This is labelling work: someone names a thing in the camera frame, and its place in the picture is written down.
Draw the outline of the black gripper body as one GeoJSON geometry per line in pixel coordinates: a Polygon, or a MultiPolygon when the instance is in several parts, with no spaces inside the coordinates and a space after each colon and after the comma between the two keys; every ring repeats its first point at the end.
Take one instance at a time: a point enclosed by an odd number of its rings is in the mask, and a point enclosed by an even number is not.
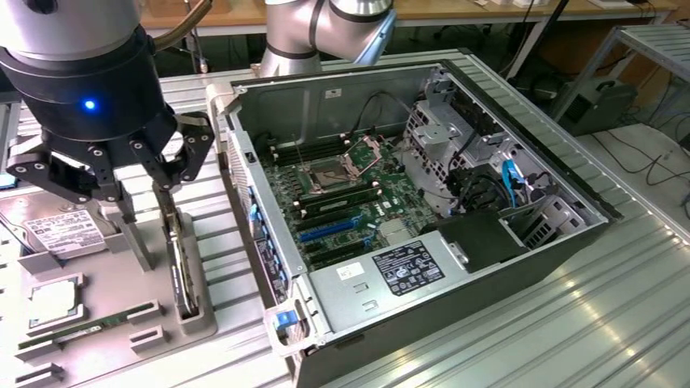
{"type": "Polygon", "coordinates": [[[50,150],[86,162],[89,147],[102,146],[115,167],[137,161],[132,141],[160,154],[176,119],[142,27],[113,51],[75,61],[34,60],[0,48],[0,69],[42,127],[50,150]]]}

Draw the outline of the graphics card with black fan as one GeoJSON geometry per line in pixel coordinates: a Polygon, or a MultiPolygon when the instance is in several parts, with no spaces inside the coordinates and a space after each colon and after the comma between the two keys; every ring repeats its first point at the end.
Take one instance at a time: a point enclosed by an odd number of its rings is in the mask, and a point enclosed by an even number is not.
{"type": "Polygon", "coordinates": [[[198,315],[198,303],[193,293],[188,255],[182,242],[182,220],[170,193],[157,183],[152,183],[152,190],[160,208],[176,311],[181,319],[192,318],[198,315]]]}

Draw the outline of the grey plastic parts rack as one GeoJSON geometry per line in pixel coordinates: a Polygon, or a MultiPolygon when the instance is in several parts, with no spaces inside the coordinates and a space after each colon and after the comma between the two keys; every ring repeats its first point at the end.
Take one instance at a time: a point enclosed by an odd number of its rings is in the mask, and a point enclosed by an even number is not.
{"type": "MultiPolygon", "coordinates": [[[[198,315],[181,319],[176,311],[165,236],[158,204],[146,178],[127,179],[137,222],[126,225],[117,209],[98,210],[117,233],[103,239],[105,249],[71,259],[50,253],[29,253],[0,226],[0,388],[74,388],[158,356],[168,355],[213,336],[217,330],[210,295],[204,279],[192,219],[180,213],[184,246],[198,303],[198,315]],[[30,326],[29,297],[34,287],[61,280],[75,283],[75,312],[30,326]],[[58,343],[19,351],[17,344],[157,301],[157,313],[142,313],[133,323],[58,343]]],[[[21,188],[0,193],[0,199],[45,192],[21,188]]]]}

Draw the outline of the installed green RAM stick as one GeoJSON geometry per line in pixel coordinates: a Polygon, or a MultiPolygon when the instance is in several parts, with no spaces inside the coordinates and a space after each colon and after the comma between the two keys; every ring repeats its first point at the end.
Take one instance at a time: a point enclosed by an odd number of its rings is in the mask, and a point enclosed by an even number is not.
{"type": "Polygon", "coordinates": [[[378,198],[381,188],[378,186],[358,185],[344,188],[338,191],[313,196],[304,200],[298,200],[298,214],[306,219],[320,216],[352,206],[365,204],[378,198]]]}

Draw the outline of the silver CPU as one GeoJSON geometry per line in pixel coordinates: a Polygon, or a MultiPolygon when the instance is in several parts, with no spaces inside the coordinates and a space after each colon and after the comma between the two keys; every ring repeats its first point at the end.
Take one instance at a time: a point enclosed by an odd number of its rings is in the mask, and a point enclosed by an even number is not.
{"type": "Polygon", "coordinates": [[[30,291],[29,323],[38,326],[75,312],[75,283],[61,280],[34,287],[30,291]]]}

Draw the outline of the blue expansion slot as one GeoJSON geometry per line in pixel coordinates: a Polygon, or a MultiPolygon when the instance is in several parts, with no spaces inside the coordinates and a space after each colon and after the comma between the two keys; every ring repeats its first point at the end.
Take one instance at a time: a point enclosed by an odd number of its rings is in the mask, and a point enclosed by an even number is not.
{"type": "Polygon", "coordinates": [[[322,238],[325,236],[329,236],[332,234],[337,234],[338,232],[350,230],[352,228],[353,228],[353,225],[350,223],[340,223],[340,224],[324,227],[318,230],[304,232],[298,236],[298,240],[301,243],[308,243],[309,241],[313,241],[313,240],[322,238]]]}

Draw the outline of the metal socket cover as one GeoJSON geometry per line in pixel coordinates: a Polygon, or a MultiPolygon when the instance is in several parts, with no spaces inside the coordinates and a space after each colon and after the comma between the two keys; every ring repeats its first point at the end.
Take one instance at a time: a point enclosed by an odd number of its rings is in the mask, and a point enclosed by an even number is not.
{"type": "Polygon", "coordinates": [[[381,145],[378,140],[370,136],[362,136],[340,155],[340,162],[345,171],[352,177],[358,177],[368,172],[381,160],[381,145]]]}

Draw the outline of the green motherboard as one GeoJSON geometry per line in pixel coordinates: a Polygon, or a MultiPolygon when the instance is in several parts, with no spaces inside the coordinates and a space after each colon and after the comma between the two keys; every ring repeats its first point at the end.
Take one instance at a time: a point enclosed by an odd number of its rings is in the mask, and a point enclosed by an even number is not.
{"type": "MultiPolygon", "coordinates": [[[[310,181],[306,177],[306,169],[302,170],[300,163],[282,167],[273,164],[273,154],[270,151],[278,147],[270,147],[268,153],[260,160],[260,165],[266,174],[269,188],[281,209],[297,252],[305,261],[305,266],[312,271],[345,260],[338,260],[325,265],[312,265],[309,258],[316,253],[332,250],[336,247],[341,247],[360,240],[369,244],[369,249],[365,253],[389,246],[390,244],[382,239],[377,231],[378,225],[382,222],[392,219],[401,219],[405,225],[410,227],[416,236],[422,227],[438,218],[432,206],[424,199],[424,190],[414,186],[414,183],[402,169],[402,164],[398,159],[401,154],[400,150],[382,137],[372,134],[365,135],[370,135],[378,140],[382,154],[381,160],[368,172],[364,172],[361,176],[356,177],[353,183],[334,186],[325,192],[309,192],[310,181]],[[365,204],[325,213],[316,217],[306,219],[300,217],[297,208],[298,200],[358,185],[378,186],[381,188],[378,198],[365,204]],[[340,223],[350,223],[353,228],[313,241],[300,242],[298,236],[304,232],[318,230],[340,223]]],[[[348,139],[345,137],[337,138],[337,140],[344,142],[344,152],[362,136],[357,139],[348,139]]],[[[314,162],[330,159],[340,161],[341,154],[306,162],[306,168],[309,164],[314,162]]]]}

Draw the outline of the perforated metal disk bay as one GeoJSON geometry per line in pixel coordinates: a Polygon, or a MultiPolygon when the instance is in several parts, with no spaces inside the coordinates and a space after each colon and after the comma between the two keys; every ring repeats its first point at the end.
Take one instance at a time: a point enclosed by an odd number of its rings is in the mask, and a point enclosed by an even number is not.
{"type": "Polygon", "coordinates": [[[421,100],[406,120],[398,159],[414,185],[450,198],[449,172],[488,163],[509,141],[504,132],[479,135],[449,104],[421,100]]]}

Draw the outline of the grey power supply with label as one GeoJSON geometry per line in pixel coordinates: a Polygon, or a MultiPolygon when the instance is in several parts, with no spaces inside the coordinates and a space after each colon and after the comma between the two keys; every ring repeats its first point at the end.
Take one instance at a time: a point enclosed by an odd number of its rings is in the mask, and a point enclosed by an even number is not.
{"type": "Polygon", "coordinates": [[[345,335],[468,283],[433,232],[308,274],[330,332],[345,335]]]}

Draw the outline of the black plastic air shroud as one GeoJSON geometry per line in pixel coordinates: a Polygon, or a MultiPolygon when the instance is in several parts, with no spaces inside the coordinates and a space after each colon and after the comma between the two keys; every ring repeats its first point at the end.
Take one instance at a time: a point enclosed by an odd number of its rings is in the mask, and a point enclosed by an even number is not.
{"type": "Polygon", "coordinates": [[[475,210],[433,224],[442,239],[461,252],[466,272],[473,273],[505,262],[529,250],[517,242],[500,220],[497,211],[475,210]]]}

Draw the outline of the open black PC case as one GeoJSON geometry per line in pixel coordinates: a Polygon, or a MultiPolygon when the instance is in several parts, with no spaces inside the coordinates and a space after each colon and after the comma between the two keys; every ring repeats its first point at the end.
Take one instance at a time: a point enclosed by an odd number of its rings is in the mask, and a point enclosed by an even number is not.
{"type": "MultiPolygon", "coordinates": [[[[206,101],[226,136],[228,195],[265,307],[268,340],[297,388],[330,382],[531,287],[619,220],[613,206],[547,145],[544,134],[557,126],[479,64],[433,60],[241,80],[210,86],[206,101]],[[260,160],[270,147],[294,145],[292,135],[308,144],[372,134],[401,151],[406,120],[421,100],[449,104],[479,135],[504,132],[511,141],[488,163],[449,172],[450,198],[422,189],[438,218],[412,238],[440,234],[438,220],[493,210],[529,251],[468,272],[466,284],[405,312],[334,335],[308,279],[316,270],[297,252],[260,160]],[[284,310],[294,310],[300,321],[276,331],[270,316],[284,310]]],[[[458,248],[440,238],[464,268],[458,248]]]]}

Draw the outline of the long wooden desk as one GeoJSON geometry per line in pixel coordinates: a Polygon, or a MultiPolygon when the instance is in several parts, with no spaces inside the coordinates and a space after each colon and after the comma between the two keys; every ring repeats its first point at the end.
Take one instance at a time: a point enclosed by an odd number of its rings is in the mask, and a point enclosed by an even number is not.
{"type": "MultiPolygon", "coordinates": [[[[266,12],[264,0],[221,0],[229,5],[225,13],[204,17],[197,26],[200,36],[236,36],[266,31],[266,12]]],[[[557,19],[581,21],[601,19],[648,19],[661,23],[677,9],[671,0],[648,0],[644,7],[601,8],[588,0],[568,0],[557,19]]],[[[398,27],[425,27],[441,25],[469,25],[483,23],[535,23],[525,48],[531,48],[536,37],[545,28],[547,20],[556,10],[555,0],[544,6],[527,10],[515,5],[484,5],[472,0],[393,0],[396,25],[398,27]]]]}

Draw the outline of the black box device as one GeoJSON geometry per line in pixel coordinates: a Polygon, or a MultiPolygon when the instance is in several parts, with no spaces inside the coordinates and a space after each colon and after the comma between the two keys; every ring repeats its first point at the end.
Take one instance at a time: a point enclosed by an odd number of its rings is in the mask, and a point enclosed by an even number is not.
{"type": "Polygon", "coordinates": [[[577,89],[559,124],[573,136],[584,136],[613,127],[636,99],[636,88],[608,76],[595,77],[577,89]]]}

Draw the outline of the metal slat side table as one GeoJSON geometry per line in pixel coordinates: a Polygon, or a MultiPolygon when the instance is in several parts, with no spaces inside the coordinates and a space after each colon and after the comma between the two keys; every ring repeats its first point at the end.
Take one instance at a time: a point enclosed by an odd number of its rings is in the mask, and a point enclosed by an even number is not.
{"type": "Polygon", "coordinates": [[[580,88],[596,73],[597,67],[601,66],[603,60],[616,44],[624,45],[628,48],[629,54],[613,66],[609,72],[613,78],[617,78],[635,54],[640,53],[684,82],[683,88],[659,102],[657,109],[648,117],[649,122],[653,122],[653,119],[664,114],[677,98],[690,92],[690,24],[687,21],[681,20],[669,24],[617,26],[611,29],[603,39],[597,50],[573,80],[571,88],[563,95],[557,107],[553,108],[553,119],[559,119],[564,114],[580,88]]]}

